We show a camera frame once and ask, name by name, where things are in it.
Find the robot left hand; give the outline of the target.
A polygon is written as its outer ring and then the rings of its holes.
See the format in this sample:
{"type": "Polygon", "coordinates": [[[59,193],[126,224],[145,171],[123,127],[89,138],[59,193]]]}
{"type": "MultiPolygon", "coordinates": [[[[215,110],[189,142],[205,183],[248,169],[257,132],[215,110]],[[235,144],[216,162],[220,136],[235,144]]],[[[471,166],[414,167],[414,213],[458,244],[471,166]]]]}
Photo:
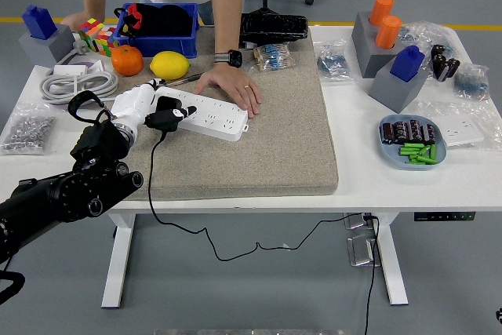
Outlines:
{"type": "Polygon", "coordinates": [[[111,108],[115,127],[132,140],[137,137],[138,126],[143,124],[161,131],[176,131],[178,123],[194,114],[197,108],[182,108],[179,100],[158,98],[157,109],[152,111],[156,90],[165,82],[155,78],[118,95],[111,108]]]}

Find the person's left hand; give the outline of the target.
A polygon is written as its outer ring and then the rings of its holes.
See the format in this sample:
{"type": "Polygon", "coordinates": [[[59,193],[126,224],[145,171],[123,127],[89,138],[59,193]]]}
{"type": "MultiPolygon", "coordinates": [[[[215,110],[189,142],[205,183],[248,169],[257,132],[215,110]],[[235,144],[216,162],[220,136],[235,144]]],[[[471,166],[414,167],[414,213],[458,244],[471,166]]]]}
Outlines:
{"type": "Polygon", "coordinates": [[[261,91],[249,74],[241,68],[215,63],[209,71],[201,75],[193,94],[202,95],[209,86],[221,88],[240,109],[247,111],[248,118],[255,118],[260,113],[261,91]]]}

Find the person's right hand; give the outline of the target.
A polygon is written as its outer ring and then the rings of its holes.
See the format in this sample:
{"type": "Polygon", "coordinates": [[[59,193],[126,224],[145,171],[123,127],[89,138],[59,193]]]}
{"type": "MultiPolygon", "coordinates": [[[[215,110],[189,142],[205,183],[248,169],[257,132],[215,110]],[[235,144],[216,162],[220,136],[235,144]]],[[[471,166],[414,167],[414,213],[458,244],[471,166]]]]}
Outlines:
{"type": "Polygon", "coordinates": [[[103,22],[105,19],[104,13],[88,13],[82,11],[80,13],[73,13],[69,16],[64,17],[61,20],[61,24],[67,25],[72,32],[77,32],[79,27],[89,19],[95,19],[103,22]]]}

